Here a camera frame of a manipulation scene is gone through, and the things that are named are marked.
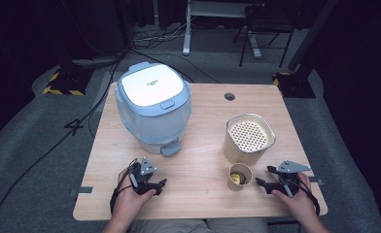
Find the yellow black striped stand base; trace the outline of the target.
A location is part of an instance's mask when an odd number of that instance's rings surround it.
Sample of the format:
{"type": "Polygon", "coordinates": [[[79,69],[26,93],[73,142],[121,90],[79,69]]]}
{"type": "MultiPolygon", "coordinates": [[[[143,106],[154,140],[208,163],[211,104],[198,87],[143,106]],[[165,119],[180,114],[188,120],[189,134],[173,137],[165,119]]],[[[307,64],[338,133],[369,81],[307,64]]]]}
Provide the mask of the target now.
{"type": "Polygon", "coordinates": [[[278,72],[272,75],[272,82],[284,98],[315,98],[315,92],[307,79],[297,74],[278,72]]]}
{"type": "Polygon", "coordinates": [[[57,68],[43,90],[44,94],[83,96],[91,79],[91,69],[79,69],[71,72],[57,68]]]}

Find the white desk frame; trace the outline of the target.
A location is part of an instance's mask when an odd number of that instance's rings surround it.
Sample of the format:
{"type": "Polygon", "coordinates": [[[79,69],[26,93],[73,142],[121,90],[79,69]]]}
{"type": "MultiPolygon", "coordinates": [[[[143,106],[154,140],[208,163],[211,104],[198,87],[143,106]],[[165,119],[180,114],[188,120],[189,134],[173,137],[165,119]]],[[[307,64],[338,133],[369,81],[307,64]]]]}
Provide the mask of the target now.
{"type": "Polygon", "coordinates": [[[183,55],[191,53],[191,19],[192,17],[228,17],[243,18],[248,3],[218,2],[215,0],[187,0],[186,31],[183,44],[183,55]]]}

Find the blue and white pedal bin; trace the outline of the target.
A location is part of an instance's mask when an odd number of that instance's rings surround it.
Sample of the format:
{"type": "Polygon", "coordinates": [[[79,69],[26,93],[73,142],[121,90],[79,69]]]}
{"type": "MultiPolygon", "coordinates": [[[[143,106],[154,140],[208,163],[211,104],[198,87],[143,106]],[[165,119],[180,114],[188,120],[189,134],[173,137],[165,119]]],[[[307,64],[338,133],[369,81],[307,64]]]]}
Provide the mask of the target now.
{"type": "Polygon", "coordinates": [[[191,87],[173,68],[141,62],[117,81],[115,96],[125,128],[149,153],[171,156],[191,116],[191,87]]]}

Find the yellow tea bag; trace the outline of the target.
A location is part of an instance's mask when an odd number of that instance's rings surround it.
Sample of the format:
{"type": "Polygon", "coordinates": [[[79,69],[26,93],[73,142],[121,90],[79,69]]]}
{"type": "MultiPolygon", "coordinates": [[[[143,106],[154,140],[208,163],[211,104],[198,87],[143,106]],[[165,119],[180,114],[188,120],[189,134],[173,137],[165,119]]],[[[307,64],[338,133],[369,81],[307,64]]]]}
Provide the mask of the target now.
{"type": "Polygon", "coordinates": [[[246,183],[246,176],[239,172],[234,172],[230,174],[231,180],[236,184],[245,184],[246,183]]]}

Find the beige canister with perforated strainer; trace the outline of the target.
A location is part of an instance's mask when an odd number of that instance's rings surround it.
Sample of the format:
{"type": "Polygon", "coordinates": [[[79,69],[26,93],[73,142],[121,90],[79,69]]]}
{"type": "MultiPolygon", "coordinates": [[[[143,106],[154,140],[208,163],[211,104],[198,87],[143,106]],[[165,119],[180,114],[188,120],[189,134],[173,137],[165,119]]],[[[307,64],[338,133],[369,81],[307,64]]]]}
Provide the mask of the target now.
{"type": "Polygon", "coordinates": [[[223,151],[230,163],[252,166],[275,142],[275,134],[262,116],[243,114],[226,123],[223,151]]]}

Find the slanted dark stand pole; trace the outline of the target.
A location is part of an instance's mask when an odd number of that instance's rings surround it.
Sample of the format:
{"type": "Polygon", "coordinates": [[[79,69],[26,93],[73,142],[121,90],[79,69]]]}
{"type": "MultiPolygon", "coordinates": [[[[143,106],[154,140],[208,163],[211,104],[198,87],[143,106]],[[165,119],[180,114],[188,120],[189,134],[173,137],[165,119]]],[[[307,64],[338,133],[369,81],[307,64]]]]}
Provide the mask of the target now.
{"type": "Polygon", "coordinates": [[[323,9],[316,17],[315,22],[309,29],[309,32],[307,33],[306,37],[303,39],[298,50],[295,52],[293,58],[291,59],[288,65],[288,69],[290,71],[296,71],[297,68],[302,65],[306,53],[308,53],[311,50],[312,44],[314,43],[319,32],[322,30],[323,26],[328,20],[337,2],[338,0],[328,0],[327,3],[324,5],[323,9]]]}

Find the person's left hand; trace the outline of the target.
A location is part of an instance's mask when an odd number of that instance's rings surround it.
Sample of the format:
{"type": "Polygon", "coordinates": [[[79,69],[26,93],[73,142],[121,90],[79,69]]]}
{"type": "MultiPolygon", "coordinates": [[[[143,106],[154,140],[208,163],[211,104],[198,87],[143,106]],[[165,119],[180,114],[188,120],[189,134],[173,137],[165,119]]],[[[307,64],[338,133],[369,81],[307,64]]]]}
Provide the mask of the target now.
{"type": "Polygon", "coordinates": [[[112,219],[132,222],[153,195],[137,194],[131,186],[130,178],[123,176],[126,172],[127,170],[124,169],[119,173],[121,185],[118,189],[119,194],[116,198],[112,219]]]}

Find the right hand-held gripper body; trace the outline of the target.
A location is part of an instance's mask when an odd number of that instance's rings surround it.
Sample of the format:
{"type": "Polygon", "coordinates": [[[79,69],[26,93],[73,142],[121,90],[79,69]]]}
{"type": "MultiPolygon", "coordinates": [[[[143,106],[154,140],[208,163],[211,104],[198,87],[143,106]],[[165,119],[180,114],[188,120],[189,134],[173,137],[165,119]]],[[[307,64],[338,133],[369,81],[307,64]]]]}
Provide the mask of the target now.
{"type": "Polygon", "coordinates": [[[310,171],[309,165],[302,165],[290,160],[284,160],[277,168],[276,174],[285,193],[289,197],[294,197],[299,190],[298,174],[304,171],[310,171]]]}

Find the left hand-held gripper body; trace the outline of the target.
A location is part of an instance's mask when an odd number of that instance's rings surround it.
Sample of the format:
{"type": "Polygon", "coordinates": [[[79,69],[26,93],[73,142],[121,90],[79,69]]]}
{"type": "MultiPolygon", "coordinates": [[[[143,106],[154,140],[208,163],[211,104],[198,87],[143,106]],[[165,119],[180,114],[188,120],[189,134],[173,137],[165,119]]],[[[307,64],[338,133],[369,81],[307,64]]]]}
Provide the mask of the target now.
{"type": "Polygon", "coordinates": [[[129,164],[128,176],[137,194],[142,195],[151,189],[157,189],[156,183],[149,182],[155,171],[156,167],[146,157],[143,157],[141,162],[134,159],[129,164]]]}

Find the person's right hand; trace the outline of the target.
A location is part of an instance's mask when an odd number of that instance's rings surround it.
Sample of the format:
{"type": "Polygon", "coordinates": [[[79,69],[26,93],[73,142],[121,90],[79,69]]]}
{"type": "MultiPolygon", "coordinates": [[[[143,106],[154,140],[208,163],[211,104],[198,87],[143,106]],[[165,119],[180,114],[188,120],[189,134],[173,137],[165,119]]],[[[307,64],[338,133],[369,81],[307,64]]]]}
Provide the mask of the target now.
{"type": "Polygon", "coordinates": [[[303,173],[299,173],[298,177],[300,189],[294,197],[289,197],[278,190],[271,192],[273,196],[288,207],[289,212],[295,219],[302,215],[316,215],[314,204],[307,194],[307,191],[311,191],[309,178],[303,173]]]}

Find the beige paper cup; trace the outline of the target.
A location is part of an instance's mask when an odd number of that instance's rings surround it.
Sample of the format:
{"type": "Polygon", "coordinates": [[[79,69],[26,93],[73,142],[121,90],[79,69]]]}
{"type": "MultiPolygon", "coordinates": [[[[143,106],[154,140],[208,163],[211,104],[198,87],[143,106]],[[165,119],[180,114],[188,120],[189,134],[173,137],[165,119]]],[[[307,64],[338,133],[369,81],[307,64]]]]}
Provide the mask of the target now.
{"type": "Polygon", "coordinates": [[[249,185],[252,182],[252,179],[253,179],[253,172],[248,165],[244,163],[235,163],[235,164],[232,164],[228,170],[227,186],[232,191],[239,191],[239,190],[242,190],[247,185],[249,185]],[[234,172],[239,172],[244,174],[246,176],[246,183],[245,184],[234,183],[230,178],[230,174],[234,172]]]}

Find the black chair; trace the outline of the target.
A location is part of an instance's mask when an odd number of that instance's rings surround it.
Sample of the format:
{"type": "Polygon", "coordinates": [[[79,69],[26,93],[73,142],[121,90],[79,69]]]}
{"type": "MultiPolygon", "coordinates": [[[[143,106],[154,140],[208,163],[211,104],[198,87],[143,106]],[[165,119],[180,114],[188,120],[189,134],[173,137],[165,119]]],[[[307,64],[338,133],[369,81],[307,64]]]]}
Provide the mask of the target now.
{"type": "Polygon", "coordinates": [[[282,50],[283,54],[279,63],[279,66],[282,66],[294,34],[294,25],[280,0],[253,0],[252,4],[244,8],[244,22],[238,29],[233,43],[240,34],[243,34],[243,46],[239,66],[243,64],[246,49],[282,50]],[[260,34],[272,35],[273,38],[266,46],[252,44],[251,40],[260,34]],[[283,47],[272,47],[271,44],[280,34],[288,35],[286,44],[283,47]]]}

